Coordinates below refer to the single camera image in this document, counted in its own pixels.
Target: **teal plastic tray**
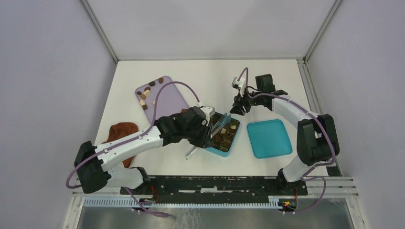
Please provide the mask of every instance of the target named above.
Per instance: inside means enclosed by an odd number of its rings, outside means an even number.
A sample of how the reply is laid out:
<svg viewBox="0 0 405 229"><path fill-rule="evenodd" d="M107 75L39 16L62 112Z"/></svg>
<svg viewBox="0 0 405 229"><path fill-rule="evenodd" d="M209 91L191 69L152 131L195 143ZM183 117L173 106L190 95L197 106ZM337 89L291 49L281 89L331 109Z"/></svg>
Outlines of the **teal plastic tray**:
<svg viewBox="0 0 405 229"><path fill-rule="evenodd" d="M257 159L288 155L292 152L287 130L279 119L249 123L247 133Z"/></svg>

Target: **red wire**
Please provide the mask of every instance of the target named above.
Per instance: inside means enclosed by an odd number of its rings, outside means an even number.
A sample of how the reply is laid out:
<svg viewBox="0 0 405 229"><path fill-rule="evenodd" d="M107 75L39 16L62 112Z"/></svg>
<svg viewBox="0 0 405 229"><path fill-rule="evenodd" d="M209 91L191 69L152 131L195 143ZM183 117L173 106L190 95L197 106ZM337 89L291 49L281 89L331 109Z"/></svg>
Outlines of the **red wire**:
<svg viewBox="0 0 405 229"><path fill-rule="evenodd" d="M151 189L152 189L152 199L154 199L155 198L155 192L156 192L156 194L158 195L158 197L157 197L157 199L156 199L156 201L155 201L155 203L157 203L158 201L159 201L159 193L158 193L158 191L153 187L153 185L150 187Z"/></svg>
<svg viewBox="0 0 405 229"><path fill-rule="evenodd" d="M297 189L297 187L295 187L295 196L294 196L294 199L293 199L293 200L296 200L297 197L298 197L298 189Z"/></svg>

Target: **purple tray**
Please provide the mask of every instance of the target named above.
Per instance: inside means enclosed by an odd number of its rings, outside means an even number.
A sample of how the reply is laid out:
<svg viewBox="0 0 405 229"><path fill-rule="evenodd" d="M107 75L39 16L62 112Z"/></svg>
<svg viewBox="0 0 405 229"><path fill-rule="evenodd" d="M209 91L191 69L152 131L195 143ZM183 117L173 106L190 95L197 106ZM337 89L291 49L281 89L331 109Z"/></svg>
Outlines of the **purple tray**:
<svg viewBox="0 0 405 229"><path fill-rule="evenodd" d="M155 105L152 103L156 99L156 95L160 88L163 85L171 82L171 78L168 76L163 76L163 82L159 83L158 79L154 80L155 85L149 86L148 82L145 85L137 88L135 91L135 95L137 96L138 100L142 100L140 95L137 94L138 91L144 92L145 87L150 87L150 94L144 100L148 108L144 110L146 117L148 117L149 122L152 123L153 118L153 109ZM166 86L159 95L157 112L156 112L156 119L162 116L170 116L175 113L180 113L182 109L188 109L189 106L187 105L186 101L184 100L183 96L175 86L175 84L170 84Z"/></svg>

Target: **cable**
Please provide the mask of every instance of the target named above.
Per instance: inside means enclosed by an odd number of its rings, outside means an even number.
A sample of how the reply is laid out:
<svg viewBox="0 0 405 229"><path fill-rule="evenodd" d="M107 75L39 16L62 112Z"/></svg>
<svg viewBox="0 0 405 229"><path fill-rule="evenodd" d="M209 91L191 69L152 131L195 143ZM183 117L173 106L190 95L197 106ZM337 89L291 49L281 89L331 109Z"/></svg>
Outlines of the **cable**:
<svg viewBox="0 0 405 229"><path fill-rule="evenodd" d="M240 74L240 76L239 76L239 78L238 78L238 81L240 80L240 78L242 78L242 75L243 75L243 73L245 73L246 72L246 86L247 86L247 79L248 79L248 77L249 77L249 69L247 68L247 67L245 67L244 69L243 69L243 71L241 72L241 74Z"/></svg>
<svg viewBox="0 0 405 229"><path fill-rule="evenodd" d="M295 187L295 196L294 196L293 200L297 200L297 197L298 197L298 189L297 189L297 187Z"/></svg>
<svg viewBox="0 0 405 229"><path fill-rule="evenodd" d="M150 188L152 189L152 199L153 200L155 200L154 193L156 192L156 194L157 194L157 198L156 198L156 201L155 201L155 203L157 203L159 201L159 192L155 189L155 187L153 185Z"/></svg>
<svg viewBox="0 0 405 229"><path fill-rule="evenodd" d="M132 194L131 189L129 189L128 187L123 187L128 193L129 195L131 195L131 197L134 199L134 201L139 205L139 207L144 210L146 213L149 213L153 216L156 217L160 217L160 218L166 218L169 217L170 215L165 213L165 212L160 212L160 211L149 211L146 207L144 207L136 198L135 196Z"/></svg>
<svg viewBox="0 0 405 229"><path fill-rule="evenodd" d="M259 89L256 89L256 88L251 87L251 86L247 86L246 88L251 88L251 89L253 89L253 90L255 90L255 91L259 92Z"/></svg>
<svg viewBox="0 0 405 229"><path fill-rule="evenodd" d="M200 99L198 98L198 96L197 96L197 94L195 93L195 91L194 91L189 85L187 85L187 84L185 84L185 83L183 83L183 82L172 81L172 82L169 82L169 83L163 85L163 86L159 89L159 91L158 91L158 93L157 93L157 95L156 95L155 106L154 106L154 110L153 110L153 118L152 118L153 121L152 121L152 123L150 124L149 128L148 128L144 133L141 133L140 135L138 135L138 136L136 136L136 137L133 137L133 138L131 138L131 139L129 139L129 140L126 140L126 141L123 141L123 142L120 142L120 143L118 143L118 144L115 144L115 145L113 145L113 146L108 147L107 150L111 150L111 149L114 149L114 148L116 148L116 147L118 147L118 146L122 146L123 144L126 144L126 143L128 143L128 142L137 140L137 139L139 138L139 136L144 136L144 135L146 135L146 134L153 128L153 125L155 124L155 121L156 121L156 120L155 120L155 118L156 118L156 108L157 108L157 105L158 105L158 98L159 98L159 95L160 95L161 91L162 91L163 88L165 88L166 86L168 86L168 85L170 85L170 84L175 84L175 83L178 83L178 84L181 84L181 85L186 86L186 87L193 93L193 95L194 95L195 98L197 99L197 102L200 102ZM81 166L83 166L84 164L86 164L86 163L87 163L88 161L90 161L91 159L93 159L93 158L95 158L95 157L97 157L97 156L99 156L99 155L101 155L101 154L103 154L103 153L104 153L104 151L100 151L100 152L98 152L98 153L96 153L96 154L93 154L93 155L91 155L90 157L86 158L86 159L85 159L84 161L82 161L81 163L79 163L76 167L74 167L74 169L71 171L71 173L67 176L66 183L65 183L65 184L66 184L66 187L69 188L69 189L74 189L74 188L81 187L81 185L75 185L75 186L69 185L70 179L72 179L72 177L73 177L73 175L75 174L75 172L77 172L77 170L78 170Z"/></svg>
<svg viewBox="0 0 405 229"><path fill-rule="evenodd" d="M311 181L311 180L314 180L314 179L317 179L317 178L321 178L323 180L323 190L322 190L322 193L320 194L319 198L317 199L317 201L315 201L315 203L313 205L311 205L310 207L308 207L308 208L305 208L305 209L299 210L299 211L294 211L294 212L285 212L285 214L293 215L293 214L296 214L296 213L305 212L305 211L313 209L315 206L317 206L320 203L320 201L322 200L323 195L325 194L325 191L326 191L326 180L325 180L325 178L317 176L317 177L311 177L311 178L305 179L305 178L302 177L302 180L303 181Z"/></svg>
<svg viewBox="0 0 405 229"><path fill-rule="evenodd" d="M154 195L154 191L153 191L153 185L150 186L149 188L152 189L152 198L151 199L145 199L145 201L155 203L155 195Z"/></svg>
<svg viewBox="0 0 405 229"><path fill-rule="evenodd" d="M296 209L296 208L292 208L292 207L290 207L290 206L288 206L288 205L285 205L285 207L287 207L287 208L289 208L289 209L291 209L291 210L293 210L293 211L295 211L295 209Z"/></svg>

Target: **metal floor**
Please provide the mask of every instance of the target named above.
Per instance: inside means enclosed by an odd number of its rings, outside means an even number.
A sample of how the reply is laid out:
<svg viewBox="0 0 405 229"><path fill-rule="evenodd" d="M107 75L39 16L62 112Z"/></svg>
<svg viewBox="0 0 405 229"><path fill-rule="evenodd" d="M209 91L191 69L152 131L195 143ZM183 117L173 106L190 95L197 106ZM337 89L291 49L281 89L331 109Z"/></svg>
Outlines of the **metal floor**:
<svg viewBox="0 0 405 229"><path fill-rule="evenodd" d="M314 200L299 199L298 209ZM78 229L353 229L345 199L323 199L313 210L285 215L274 209L154 208L169 218L130 208L83 207Z"/></svg>

